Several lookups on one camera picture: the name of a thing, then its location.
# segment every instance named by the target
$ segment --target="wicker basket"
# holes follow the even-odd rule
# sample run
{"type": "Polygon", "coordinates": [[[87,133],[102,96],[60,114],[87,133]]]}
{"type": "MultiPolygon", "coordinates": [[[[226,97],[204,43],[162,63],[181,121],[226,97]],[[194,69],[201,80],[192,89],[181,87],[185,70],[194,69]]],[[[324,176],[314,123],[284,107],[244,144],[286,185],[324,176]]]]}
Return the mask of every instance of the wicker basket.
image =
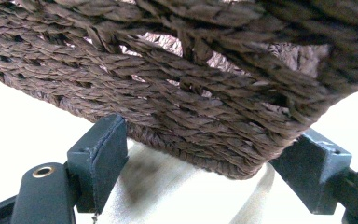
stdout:
{"type": "Polygon", "coordinates": [[[358,1],[0,0],[0,81],[248,178],[358,91],[358,1]]]}

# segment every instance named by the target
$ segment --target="brown wicker basket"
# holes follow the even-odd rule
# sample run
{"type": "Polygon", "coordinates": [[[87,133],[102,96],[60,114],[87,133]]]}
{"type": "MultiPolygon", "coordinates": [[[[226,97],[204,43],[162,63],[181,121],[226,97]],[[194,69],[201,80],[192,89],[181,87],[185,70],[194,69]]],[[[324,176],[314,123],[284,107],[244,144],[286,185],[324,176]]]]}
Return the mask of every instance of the brown wicker basket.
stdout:
{"type": "Polygon", "coordinates": [[[0,0],[0,81],[248,178],[358,91],[358,1],[0,0]]]}

